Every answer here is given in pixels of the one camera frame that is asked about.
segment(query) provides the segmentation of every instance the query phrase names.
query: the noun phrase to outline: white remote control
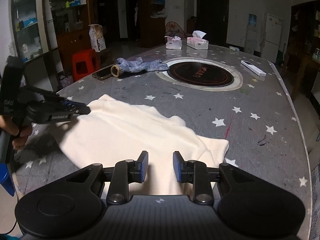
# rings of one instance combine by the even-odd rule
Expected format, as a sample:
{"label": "white remote control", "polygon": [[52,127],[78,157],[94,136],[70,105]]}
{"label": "white remote control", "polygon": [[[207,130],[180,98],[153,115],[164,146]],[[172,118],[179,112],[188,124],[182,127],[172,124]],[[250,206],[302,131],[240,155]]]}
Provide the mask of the white remote control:
{"label": "white remote control", "polygon": [[252,65],[249,61],[241,60],[241,63],[249,68],[252,72],[257,74],[259,77],[265,77],[266,73],[264,73],[261,69],[257,68],[255,65]]}

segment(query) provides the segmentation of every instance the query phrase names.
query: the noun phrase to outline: smartphone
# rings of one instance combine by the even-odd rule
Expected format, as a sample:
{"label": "smartphone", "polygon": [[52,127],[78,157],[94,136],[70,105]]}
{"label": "smartphone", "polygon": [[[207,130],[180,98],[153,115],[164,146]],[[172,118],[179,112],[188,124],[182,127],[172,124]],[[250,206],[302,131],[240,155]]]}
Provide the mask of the smartphone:
{"label": "smartphone", "polygon": [[97,72],[93,73],[92,74],[92,77],[98,79],[98,80],[105,80],[109,77],[112,76],[111,74],[111,67],[113,66],[114,64],[111,64],[109,66],[106,66],[100,70],[98,70]]}

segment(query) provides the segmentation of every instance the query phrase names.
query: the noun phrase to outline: white circular rim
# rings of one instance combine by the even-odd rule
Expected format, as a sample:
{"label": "white circular rim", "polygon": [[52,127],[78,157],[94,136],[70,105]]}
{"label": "white circular rim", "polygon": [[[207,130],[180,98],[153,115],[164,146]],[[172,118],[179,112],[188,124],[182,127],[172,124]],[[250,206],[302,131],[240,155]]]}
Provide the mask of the white circular rim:
{"label": "white circular rim", "polygon": [[220,62],[216,62],[209,59],[203,59],[203,58],[194,58],[194,57],[179,57],[179,58],[172,58],[164,61],[164,63],[167,63],[168,66],[171,66],[173,64],[180,63],[180,62],[200,62],[200,63],[214,65],[214,66],[223,68],[224,70],[227,70],[233,76],[234,80],[231,84],[224,87],[203,87],[203,86],[191,85],[191,84],[178,81],[172,78],[171,76],[169,76],[167,71],[156,72],[156,75],[161,79],[171,82],[173,84],[194,88],[198,90],[205,90],[205,91],[231,91],[231,90],[239,89],[242,86],[243,78],[241,73],[237,71],[235,68],[231,68],[230,66]]}

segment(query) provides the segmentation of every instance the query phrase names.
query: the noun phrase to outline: cable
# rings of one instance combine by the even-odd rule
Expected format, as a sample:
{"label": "cable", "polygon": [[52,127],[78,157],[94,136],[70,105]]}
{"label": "cable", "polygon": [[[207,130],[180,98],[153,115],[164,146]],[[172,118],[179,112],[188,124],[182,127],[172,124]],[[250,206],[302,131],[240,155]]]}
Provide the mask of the cable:
{"label": "cable", "polygon": [[10,233],[14,230],[14,228],[16,227],[16,225],[17,225],[17,220],[15,221],[15,223],[14,223],[13,227],[11,228],[11,230],[10,230],[9,232],[7,232],[7,233],[3,233],[2,235],[8,235],[8,234],[10,234]]}

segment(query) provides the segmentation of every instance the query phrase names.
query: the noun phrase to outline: hand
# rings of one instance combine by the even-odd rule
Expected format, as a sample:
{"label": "hand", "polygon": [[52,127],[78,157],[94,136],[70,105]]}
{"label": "hand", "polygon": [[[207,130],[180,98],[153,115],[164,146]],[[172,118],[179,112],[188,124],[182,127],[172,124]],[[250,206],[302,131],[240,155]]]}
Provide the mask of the hand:
{"label": "hand", "polygon": [[[0,115],[0,128],[7,131],[11,135],[18,135],[19,128],[12,122],[12,117]],[[19,138],[15,138],[12,141],[13,149],[18,151],[23,149],[25,146],[29,135],[32,134],[32,126],[26,126],[21,128],[21,133]]]}

